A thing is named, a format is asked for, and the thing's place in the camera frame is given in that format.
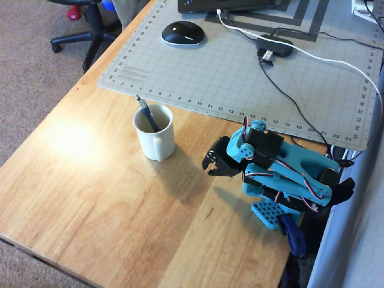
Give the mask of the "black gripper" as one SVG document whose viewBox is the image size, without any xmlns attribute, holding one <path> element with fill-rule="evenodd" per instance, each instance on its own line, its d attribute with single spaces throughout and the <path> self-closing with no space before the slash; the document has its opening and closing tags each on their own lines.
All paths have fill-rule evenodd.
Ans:
<svg viewBox="0 0 384 288">
<path fill-rule="evenodd" d="M 246 160 L 238 163 L 227 154 L 229 140 L 230 138 L 228 136 L 219 138 L 208 149 L 204 156 L 202 160 L 203 170 L 206 170 L 210 164 L 215 164 L 215 167 L 208 172 L 209 176 L 233 177 L 241 173 L 248 164 Z"/>
</svg>

